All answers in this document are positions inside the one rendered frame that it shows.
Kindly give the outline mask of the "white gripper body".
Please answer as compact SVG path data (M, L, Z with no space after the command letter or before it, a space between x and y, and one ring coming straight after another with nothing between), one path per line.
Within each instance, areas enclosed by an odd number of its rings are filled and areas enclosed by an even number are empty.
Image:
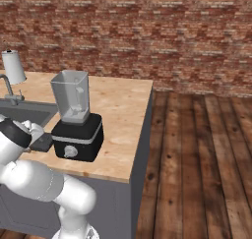
M25 146L32 145L44 134L43 128L36 123L32 123L30 120L24 121L22 126Z

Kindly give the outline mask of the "dark grey blender lid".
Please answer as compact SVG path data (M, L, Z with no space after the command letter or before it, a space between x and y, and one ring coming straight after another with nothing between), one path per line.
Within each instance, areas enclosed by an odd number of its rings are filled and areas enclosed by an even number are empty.
M48 152L53 145L50 133L44 133L38 140L30 145L31 150Z

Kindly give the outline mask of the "black blender base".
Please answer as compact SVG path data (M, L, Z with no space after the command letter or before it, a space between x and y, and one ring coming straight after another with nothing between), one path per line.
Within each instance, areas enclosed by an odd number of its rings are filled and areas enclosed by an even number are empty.
M91 113L84 124L59 120L51 137L58 157L94 162L104 139L102 118L99 114Z

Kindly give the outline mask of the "clear blender jug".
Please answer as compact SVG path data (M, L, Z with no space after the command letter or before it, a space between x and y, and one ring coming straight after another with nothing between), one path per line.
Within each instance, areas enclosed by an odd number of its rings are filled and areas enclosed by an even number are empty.
M90 115L88 73L63 70L51 80L51 87L61 120L84 124Z

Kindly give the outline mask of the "grey sink basin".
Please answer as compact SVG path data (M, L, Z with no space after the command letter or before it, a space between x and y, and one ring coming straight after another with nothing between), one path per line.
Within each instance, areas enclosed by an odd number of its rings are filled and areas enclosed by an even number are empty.
M57 111L55 103L22 101L13 106L8 99L0 98L0 114L19 122L30 120L45 127Z

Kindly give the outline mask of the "grey metal tap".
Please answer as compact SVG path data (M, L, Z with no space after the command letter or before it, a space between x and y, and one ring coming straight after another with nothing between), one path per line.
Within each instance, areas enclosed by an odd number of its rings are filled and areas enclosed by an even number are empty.
M20 101L24 101L25 97L20 93L19 95L16 95L13 93L11 84L9 82L9 79L6 75L0 74L0 79L3 79L5 81L5 85L7 88L8 93L5 95L6 99L9 99L11 101L11 104L16 106L19 104Z

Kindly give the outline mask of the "white paper towel roll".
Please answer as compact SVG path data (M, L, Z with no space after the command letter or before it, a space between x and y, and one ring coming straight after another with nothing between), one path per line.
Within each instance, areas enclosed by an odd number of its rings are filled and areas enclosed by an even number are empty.
M6 76L11 85L24 82L27 78L17 50L5 50L2 52L2 60Z

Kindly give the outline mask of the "grey island cabinet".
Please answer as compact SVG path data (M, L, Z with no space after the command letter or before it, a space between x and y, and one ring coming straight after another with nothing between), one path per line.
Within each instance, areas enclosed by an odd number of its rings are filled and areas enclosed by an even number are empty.
M97 193L88 221L100 239L135 239L150 152L151 120L152 108L148 106L127 183L88 176L78 178ZM0 187L0 228L49 239L60 228L57 212L54 203L33 201Z

